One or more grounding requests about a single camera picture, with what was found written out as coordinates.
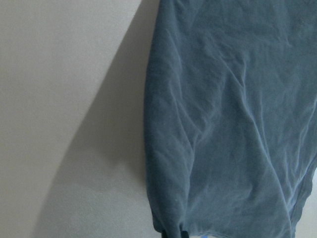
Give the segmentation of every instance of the blue fabric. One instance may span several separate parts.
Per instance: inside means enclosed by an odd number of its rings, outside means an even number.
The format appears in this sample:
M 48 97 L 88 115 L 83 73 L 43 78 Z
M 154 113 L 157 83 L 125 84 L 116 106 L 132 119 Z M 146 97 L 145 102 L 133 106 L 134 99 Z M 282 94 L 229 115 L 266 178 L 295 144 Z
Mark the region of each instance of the blue fabric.
M 146 182 L 168 238 L 294 238 L 317 167 L 317 1 L 161 0 Z

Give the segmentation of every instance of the hanging garment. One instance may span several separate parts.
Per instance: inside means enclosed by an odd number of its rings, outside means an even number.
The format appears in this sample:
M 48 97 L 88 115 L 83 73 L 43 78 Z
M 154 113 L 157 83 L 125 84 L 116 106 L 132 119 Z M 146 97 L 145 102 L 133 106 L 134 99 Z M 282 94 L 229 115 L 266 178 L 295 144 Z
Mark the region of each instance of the hanging garment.
M 158 9 L 143 115 L 154 229 L 294 238 L 317 167 L 317 1 Z

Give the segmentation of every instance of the white wall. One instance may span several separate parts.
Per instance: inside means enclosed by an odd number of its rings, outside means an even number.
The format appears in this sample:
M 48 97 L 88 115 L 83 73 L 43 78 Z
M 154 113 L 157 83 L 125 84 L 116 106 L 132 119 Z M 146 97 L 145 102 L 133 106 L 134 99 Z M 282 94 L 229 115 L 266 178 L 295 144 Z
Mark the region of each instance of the white wall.
M 142 141 L 158 2 L 0 0 L 1 237 L 159 237 Z M 317 236 L 308 202 L 297 238 Z

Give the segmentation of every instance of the wrinkled cloth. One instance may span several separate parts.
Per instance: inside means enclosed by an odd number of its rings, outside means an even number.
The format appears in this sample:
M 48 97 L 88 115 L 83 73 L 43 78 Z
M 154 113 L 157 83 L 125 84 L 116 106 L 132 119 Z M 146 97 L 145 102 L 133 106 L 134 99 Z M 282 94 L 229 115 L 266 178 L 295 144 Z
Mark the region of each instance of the wrinkled cloth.
M 147 195 L 168 238 L 294 238 L 317 167 L 317 1 L 161 0 Z

